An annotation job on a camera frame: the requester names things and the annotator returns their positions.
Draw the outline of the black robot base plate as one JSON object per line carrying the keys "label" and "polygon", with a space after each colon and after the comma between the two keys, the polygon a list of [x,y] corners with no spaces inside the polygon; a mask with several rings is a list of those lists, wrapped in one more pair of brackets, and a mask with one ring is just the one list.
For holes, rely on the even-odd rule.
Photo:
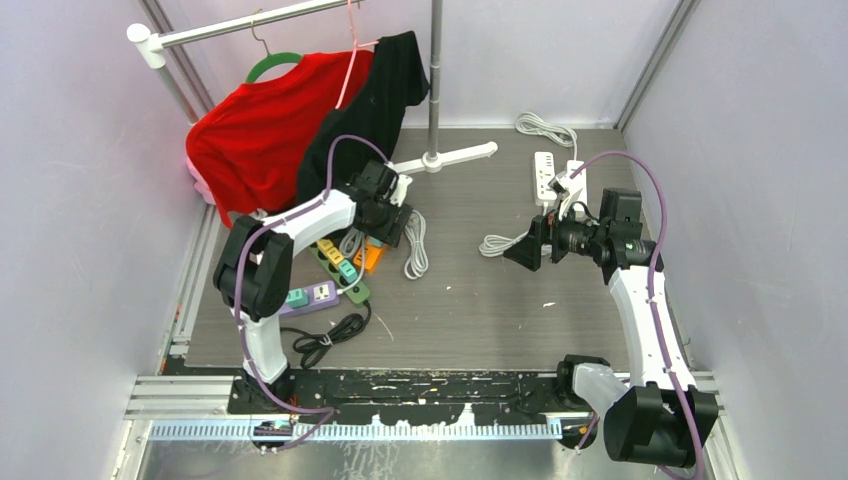
{"label": "black robot base plate", "polygon": [[568,448],[593,415],[569,400],[553,372],[433,370],[293,370],[270,387],[273,402],[248,374],[238,374],[227,411],[261,422],[256,442],[283,436],[312,441],[550,439]]}

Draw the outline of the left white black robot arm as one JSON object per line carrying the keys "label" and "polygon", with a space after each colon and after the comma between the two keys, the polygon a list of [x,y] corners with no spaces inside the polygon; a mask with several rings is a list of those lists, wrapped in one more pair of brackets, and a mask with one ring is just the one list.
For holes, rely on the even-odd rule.
{"label": "left white black robot arm", "polygon": [[340,186],[328,186],[305,204],[257,220],[238,218],[213,274],[213,285],[230,308],[243,347],[243,368],[257,381],[252,398],[269,413],[285,409],[291,385],[279,313],[290,290],[295,258],[318,240],[354,227],[385,245],[399,244],[413,208],[406,196],[410,176],[370,161]]}

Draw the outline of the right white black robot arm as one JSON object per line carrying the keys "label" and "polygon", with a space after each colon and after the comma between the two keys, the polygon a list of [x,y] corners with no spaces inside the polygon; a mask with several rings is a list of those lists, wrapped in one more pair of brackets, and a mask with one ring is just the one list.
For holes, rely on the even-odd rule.
{"label": "right white black robot arm", "polygon": [[569,354],[557,367],[556,400],[567,410],[592,409],[611,460],[692,468],[701,476],[718,402],[699,389],[673,337],[659,245],[642,236],[642,197],[606,189],[593,216],[579,194],[561,190],[555,206],[534,217],[503,255],[531,271],[541,267],[545,250],[552,263],[568,254],[590,258],[620,314],[630,372],[623,382],[607,360]]}

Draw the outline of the orange power strip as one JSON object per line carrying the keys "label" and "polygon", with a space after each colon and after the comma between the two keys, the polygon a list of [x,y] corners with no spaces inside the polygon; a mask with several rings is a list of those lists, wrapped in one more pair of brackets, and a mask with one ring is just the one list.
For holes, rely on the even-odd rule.
{"label": "orange power strip", "polygon": [[[424,244],[426,227],[426,219],[418,210],[412,212],[411,218],[404,227],[404,235],[410,245],[410,254],[404,263],[403,272],[409,280],[418,280],[429,270],[429,257]],[[388,245],[366,236],[355,228],[351,228],[338,245],[340,253],[357,269],[365,267],[366,274],[375,272],[388,249]]]}

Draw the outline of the short white power strip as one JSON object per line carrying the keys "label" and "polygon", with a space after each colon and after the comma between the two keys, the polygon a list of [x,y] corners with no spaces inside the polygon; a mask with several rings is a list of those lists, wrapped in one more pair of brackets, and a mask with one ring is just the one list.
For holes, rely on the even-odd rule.
{"label": "short white power strip", "polygon": [[[553,154],[547,151],[535,152],[532,161],[532,173],[534,203],[541,208],[541,213],[544,214],[557,199],[556,193],[549,187],[549,182],[557,173]],[[494,234],[486,235],[478,246],[478,251],[486,258],[502,256],[509,247],[517,244],[526,236],[527,233],[522,233],[514,238]]]}

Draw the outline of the long white power strip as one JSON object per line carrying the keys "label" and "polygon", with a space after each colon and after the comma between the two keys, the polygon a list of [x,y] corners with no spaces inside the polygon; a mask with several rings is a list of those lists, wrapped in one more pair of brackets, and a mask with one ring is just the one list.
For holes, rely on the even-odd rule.
{"label": "long white power strip", "polygon": [[570,127],[547,123],[532,112],[524,112],[515,122],[516,130],[524,135],[547,138],[556,145],[564,147],[572,154],[566,162],[564,171],[556,169],[554,154],[537,151],[531,161],[532,194],[534,203],[548,209],[554,207],[563,217],[568,208],[587,200],[586,175],[584,172],[575,178],[571,175],[582,166],[577,159],[578,140],[576,131]]}

